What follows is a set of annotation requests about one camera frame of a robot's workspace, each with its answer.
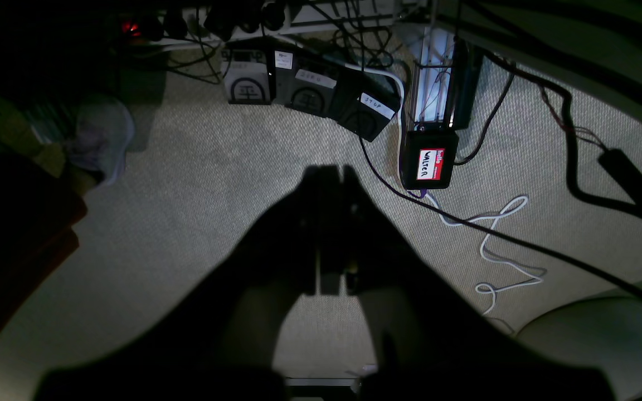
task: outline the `pedal label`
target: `pedal label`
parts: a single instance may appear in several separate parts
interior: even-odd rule
[[[390,109],[390,107],[385,106],[385,104],[373,99],[372,96],[368,94],[361,94],[360,101],[366,106],[371,107],[371,109],[375,110],[375,112],[384,116],[386,119],[392,119],[393,116],[395,116],[393,109]]]
[[[274,65],[278,69],[290,70],[294,63],[294,55],[285,51],[274,51]]]
[[[420,162],[417,165],[418,180],[439,180],[442,171],[444,148],[420,149]]]
[[[335,79],[331,79],[328,76],[324,76],[322,74],[316,74],[311,71],[306,71],[306,70],[296,71],[296,79],[301,79],[302,81],[325,86],[331,89],[336,87]]]

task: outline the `beige carpet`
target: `beige carpet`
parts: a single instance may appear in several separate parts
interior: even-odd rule
[[[461,154],[474,143],[505,79],[486,65],[473,123],[460,133]],[[353,165],[417,253],[478,310],[490,299],[475,294],[477,282],[523,280],[510,267],[482,261],[481,233],[445,227],[435,214],[383,188],[366,167],[356,136],[335,122],[281,106],[228,105],[220,87],[172,74],[159,106],[136,85],[129,83],[135,90],[127,101],[140,125],[137,151],[128,155],[120,182],[87,195],[89,215],[75,228],[81,248],[0,335],[0,401],[30,399],[45,371],[99,358],[140,335],[225,258],[260,213],[294,188],[307,165]],[[575,95],[576,124],[624,149],[642,171],[642,125]],[[396,132],[393,123],[369,146],[389,179]],[[581,187],[627,200],[595,162],[598,149],[580,148]],[[642,221],[573,199],[563,183],[564,158],[563,134],[537,89],[517,79],[478,157],[457,168],[450,188],[435,195],[457,216],[498,211],[514,196],[527,195],[527,208],[501,221],[500,231],[642,280]],[[241,169],[240,159],[246,160]],[[490,239],[489,248],[548,269],[545,283],[499,296],[492,317],[514,328],[611,288],[513,244]],[[443,311],[436,317],[443,319]],[[446,324],[452,330],[455,323]],[[374,355],[357,302],[308,297],[283,327],[275,367],[290,376],[346,376],[368,363]]]

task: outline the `floor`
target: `floor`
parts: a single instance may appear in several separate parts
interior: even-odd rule
[[[225,259],[308,165],[352,165],[417,253],[477,310],[490,303],[489,295],[474,291],[478,282],[499,286],[524,280],[510,267],[481,259],[483,234],[448,228],[435,214],[382,187],[369,172],[357,137],[335,122],[282,106],[229,105],[220,87],[173,74],[155,79],[146,79],[147,86],[136,79],[123,83],[130,89],[124,100],[138,124],[127,173],[116,185],[86,196],[89,215],[75,227],[81,248],[0,335],[0,401],[31,399],[47,370],[102,357],[140,335]],[[474,144],[505,79],[503,71],[485,65],[472,125],[460,133],[461,154]],[[155,85],[164,86],[162,99],[148,96],[154,92],[148,86]],[[594,130],[609,147],[622,148],[642,171],[642,125],[590,96],[574,95],[576,124]],[[392,123],[368,146],[388,179],[396,132]],[[581,187],[627,200],[596,163],[599,150],[580,148]],[[454,171],[447,190],[434,193],[457,216],[498,211],[515,196],[527,195],[527,207],[502,220],[498,230],[631,282],[642,280],[642,221],[573,199],[563,183],[564,151],[563,134],[537,89],[517,79],[478,157]],[[499,239],[490,239],[489,248],[548,271],[543,284],[499,295],[491,317],[514,329],[611,289],[573,266]],[[441,310],[437,318],[443,318]],[[448,330],[453,324],[448,322]],[[275,368],[288,376],[337,378],[374,362],[355,299],[304,297],[283,327]]]

